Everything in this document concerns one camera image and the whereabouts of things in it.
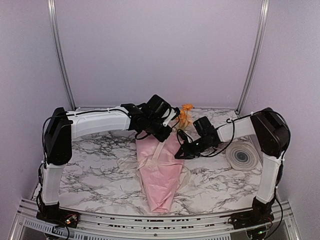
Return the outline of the pink wrapping paper sheet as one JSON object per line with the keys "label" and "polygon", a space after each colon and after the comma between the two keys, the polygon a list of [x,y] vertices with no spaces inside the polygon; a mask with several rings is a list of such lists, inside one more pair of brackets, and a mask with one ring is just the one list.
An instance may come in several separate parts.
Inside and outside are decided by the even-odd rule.
{"label": "pink wrapping paper sheet", "polygon": [[185,187],[191,172],[175,154],[180,144],[174,133],[159,142],[154,136],[136,141],[137,175],[152,213],[168,213],[176,191]]}

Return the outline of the orange flower stem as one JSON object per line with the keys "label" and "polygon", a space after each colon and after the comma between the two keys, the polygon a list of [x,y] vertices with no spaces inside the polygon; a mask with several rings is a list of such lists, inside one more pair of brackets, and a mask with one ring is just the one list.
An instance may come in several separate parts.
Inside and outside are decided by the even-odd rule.
{"label": "orange flower stem", "polygon": [[191,103],[185,103],[181,106],[180,114],[176,118],[177,128],[185,130],[193,123],[192,109],[194,106]]}

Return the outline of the cream ribbon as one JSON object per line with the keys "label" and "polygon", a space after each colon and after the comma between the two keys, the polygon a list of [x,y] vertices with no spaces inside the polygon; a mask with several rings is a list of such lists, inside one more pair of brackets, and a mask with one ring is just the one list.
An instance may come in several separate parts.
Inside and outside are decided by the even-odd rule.
{"label": "cream ribbon", "polygon": [[169,188],[176,184],[179,190],[188,185],[191,178],[184,160],[174,157],[179,147],[173,138],[165,142],[142,140],[136,144],[136,158],[122,157],[117,160],[117,165],[121,170],[134,171],[142,188]]}

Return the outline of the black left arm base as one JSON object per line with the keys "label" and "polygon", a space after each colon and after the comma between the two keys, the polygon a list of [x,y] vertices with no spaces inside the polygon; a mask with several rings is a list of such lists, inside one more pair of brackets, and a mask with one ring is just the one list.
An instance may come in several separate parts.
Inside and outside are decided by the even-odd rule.
{"label": "black left arm base", "polygon": [[79,212],[62,209],[59,202],[53,205],[45,204],[41,198],[38,198],[36,203],[38,206],[37,219],[71,228],[77,227],[80,218]]}

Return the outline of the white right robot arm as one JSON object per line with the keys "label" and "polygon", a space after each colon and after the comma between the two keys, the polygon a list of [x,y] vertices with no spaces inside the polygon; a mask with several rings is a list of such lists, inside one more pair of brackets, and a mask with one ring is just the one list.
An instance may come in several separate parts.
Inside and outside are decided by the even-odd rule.
{"label": "white right robot arm", "polygon": [[191,140],[177,131],[177,139],[183,140],[175,154],[176,159],[204,157],[203,152],[226,143],[231,147],[234,139],[255,136],[263,157],[262,173],[253,204],[268,205],[275,199],[276,188],[281,180],[285,154],[291,142],[291,131],[284,117],[267,107],[237,119],[228,119],[225,124],[214,127],[207,116],[193,123],[199,138]]}

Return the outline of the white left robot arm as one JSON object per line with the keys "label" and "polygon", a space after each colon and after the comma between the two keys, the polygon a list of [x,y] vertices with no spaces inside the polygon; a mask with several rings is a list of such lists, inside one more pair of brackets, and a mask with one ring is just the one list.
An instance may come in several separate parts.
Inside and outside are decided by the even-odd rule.
{"label": "white left robot arm", "polygon": [[100,133],[133,131],[155,137],[163,143],[173,131],[171,122],[180,109],[154,94],[140,104],[122,103],[115,107],[66,110],[57,107],[42,125],[43,172],[40,174],[39,211],[53,223],[63,219],[60,188],[63,172],[73,159],[75,141]]}

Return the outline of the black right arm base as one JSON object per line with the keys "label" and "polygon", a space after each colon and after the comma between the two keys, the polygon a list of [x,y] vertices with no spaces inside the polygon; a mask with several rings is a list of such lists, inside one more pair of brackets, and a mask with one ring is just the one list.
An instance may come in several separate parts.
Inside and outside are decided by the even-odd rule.
{"label": "black right arm base", "polygon": [[254,197],[252,210],[233,213],[229,217],[228,223],[232,224],[235,230],[271,223],[275,219],[272,213],[272,205],[274,202],[275,197],[267,203],[263,203]]}

